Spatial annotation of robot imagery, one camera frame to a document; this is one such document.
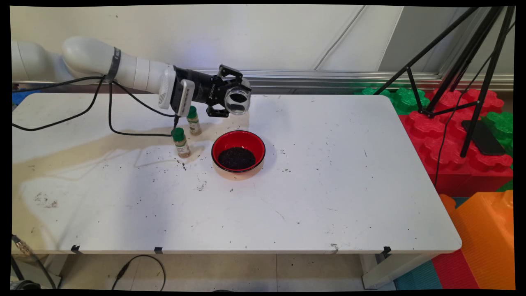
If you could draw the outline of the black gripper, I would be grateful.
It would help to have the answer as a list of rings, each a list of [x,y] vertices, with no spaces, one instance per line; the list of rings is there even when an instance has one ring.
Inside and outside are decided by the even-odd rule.
[[[242,88],[251,89],[250,82],[237,69],[226,65],[220,65],[217,75],[208,75],[202,72],[182,69],[175,66],[175,109],[179,109],[183,96],[182,81],[184,79],[193,82],[194,92],[191,96],[193,102],[207,105],[206,113],[209,117],[228,118],[229,110],[225,108],[225,95],[227,89]]]

